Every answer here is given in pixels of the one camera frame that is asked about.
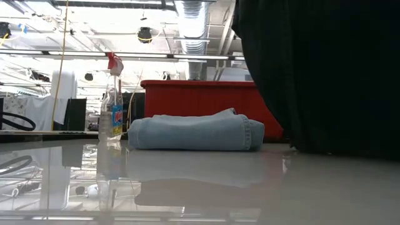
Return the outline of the dark blue jeans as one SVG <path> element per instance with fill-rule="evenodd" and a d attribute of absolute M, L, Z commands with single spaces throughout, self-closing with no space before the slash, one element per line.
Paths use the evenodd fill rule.
<path fill-rule="evenodd" d="M 400 160 L 400 0 L 236 0 L 232 29 L 296 149 Z"/>

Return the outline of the black ceiling device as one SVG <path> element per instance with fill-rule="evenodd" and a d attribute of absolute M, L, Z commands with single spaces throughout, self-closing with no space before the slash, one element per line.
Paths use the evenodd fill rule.
<path fill-rule="evenodd" d="M 137 39 L 143 44 L 149 44 L 153 40 L 150 27 L 140 27 Z"/>

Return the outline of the clear spray bottle red trigger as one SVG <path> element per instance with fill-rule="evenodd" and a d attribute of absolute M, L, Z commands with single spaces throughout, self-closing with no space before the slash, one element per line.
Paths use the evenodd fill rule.
<path fill-rule="evenodd" d="M 115 53 L 109 52 L 106 55 L 109 76 L 101 103 L 98 136 L 102 142 L 119 141 L 123 133 L 123 94 L 120 76 L 124 65 Z"/>

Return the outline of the patterned hanging cloth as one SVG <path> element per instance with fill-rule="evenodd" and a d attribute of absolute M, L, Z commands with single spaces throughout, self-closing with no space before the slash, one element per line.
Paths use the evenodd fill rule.
<path fill-rule="evenodd" d="M 12 97 L 5 97 L 2 100 L 3 100 L 2 110 L 5 113 L 17 114 L 19 116 L 26 115 L 26 104 L 28 100 L 27 97 L 12 96 Z M 18 117 L 3 115 L 2 118 L 21 126 L 30 127 L 30 124 L 28 122 Z"/>

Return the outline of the red plastic bin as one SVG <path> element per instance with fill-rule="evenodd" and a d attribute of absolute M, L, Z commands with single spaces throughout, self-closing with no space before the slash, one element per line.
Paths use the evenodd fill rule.
<path fill-rule="evenodd" d="M 284 130 L 249 81 L 145 80 L 144 115 L 207 116 L 233 108 L 265 125 L 264 138 L 280 141 Z"/>

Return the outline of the light blue jeans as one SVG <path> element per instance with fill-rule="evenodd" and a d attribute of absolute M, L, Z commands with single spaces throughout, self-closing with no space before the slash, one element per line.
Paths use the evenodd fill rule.
<path fill-rule="evenodd" d="M 209 116 L 155 115 L 132 122 L 135 149 L 248 151 L 263 144 L 265 126 L 229 108 Z"/>

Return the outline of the black cabinet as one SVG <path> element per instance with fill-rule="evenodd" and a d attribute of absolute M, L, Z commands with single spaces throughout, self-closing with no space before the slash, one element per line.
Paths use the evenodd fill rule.
<path fill-rule="evenodd" d="M 145 108 L 145 93 L 135 92 L 123 93 L 123 126 L 122 130 L 125 133 L 127 131 L 127 125 L 131 124 L 135 119 L 142 119 L 144 117 Z"/>

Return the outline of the white hanging cloth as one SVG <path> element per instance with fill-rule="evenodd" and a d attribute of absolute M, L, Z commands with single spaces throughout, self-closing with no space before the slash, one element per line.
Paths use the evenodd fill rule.
<path fill-rule="evenodd" d="M 32 120 L 35 131 L 50 131 L 51 119 L 59 124 L 64 124 L 66 109 L 69 99 L 77 95 L 77 79 L 74 71 L 63 71 L 57 94 L 56 109 L 53 116 L 54 97 L 58 85 L 59 71 L 53 71 L 51 93 L 46 97 L 28 97 L 26 101 L 25 117 Z"/>

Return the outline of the black partition panel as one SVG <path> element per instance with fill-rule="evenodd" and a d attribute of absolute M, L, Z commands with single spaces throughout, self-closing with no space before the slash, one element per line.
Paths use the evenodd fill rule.
<path fill-rule="evenodd" d="M 85 131 L 87 99 L 69 99 L 64 121 L 53 122 L 55 131 Z"/>

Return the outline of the silver ventilation duct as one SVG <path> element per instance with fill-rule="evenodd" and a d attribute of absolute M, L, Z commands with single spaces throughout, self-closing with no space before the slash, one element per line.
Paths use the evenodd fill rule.
<path fill-rule="evenodd" d="M 209 3 L 198 0 L 174 0 L 178 14 L 179 36 L 184 54 L 205 55 Z"/>

